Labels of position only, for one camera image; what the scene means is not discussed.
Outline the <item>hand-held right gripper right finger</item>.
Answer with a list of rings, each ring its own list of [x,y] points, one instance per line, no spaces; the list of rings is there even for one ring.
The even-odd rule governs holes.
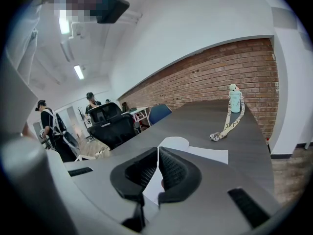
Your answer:
[[[202,180],[197,166],[162,146],[159,148],[158,168],[164,187],[164,192],[158,195],[159,204],[185,201]]]

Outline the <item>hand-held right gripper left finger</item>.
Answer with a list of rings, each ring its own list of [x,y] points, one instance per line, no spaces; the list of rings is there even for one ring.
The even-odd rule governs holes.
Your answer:
[[[133,216],[125,219],[122,225],[140,232],[145,227],[145,206],[143,192],[157,168],[157,148],[152,147],[144,153],[116,166],[110,174],[110,181],[121,198],[136,204]]]

